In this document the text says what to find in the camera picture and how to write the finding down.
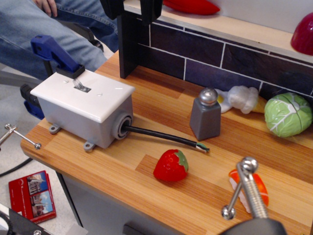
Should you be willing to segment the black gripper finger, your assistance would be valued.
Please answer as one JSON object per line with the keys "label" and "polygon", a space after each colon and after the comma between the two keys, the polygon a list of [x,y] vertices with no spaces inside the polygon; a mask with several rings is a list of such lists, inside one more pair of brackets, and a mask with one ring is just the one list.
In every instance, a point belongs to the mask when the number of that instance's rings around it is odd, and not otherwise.
{"label": "black gripper finger", "polygon": [[124,12],[123,0],[100,0],[105,14],[112,20]]}
{"label": "black gripper finger", "polygon": [[150,25],[161,16],[163,0],[140,0],[143,25]]}

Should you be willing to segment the person's hand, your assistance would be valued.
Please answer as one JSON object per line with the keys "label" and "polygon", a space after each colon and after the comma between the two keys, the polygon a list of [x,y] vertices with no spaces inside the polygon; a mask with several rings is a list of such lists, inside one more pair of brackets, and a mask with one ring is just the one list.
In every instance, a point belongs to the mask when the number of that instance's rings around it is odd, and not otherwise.
{"label": "person's hand", "polygon": [[49,17],[57,17],[58,12],[55,0],[33,0],[33,2]]}

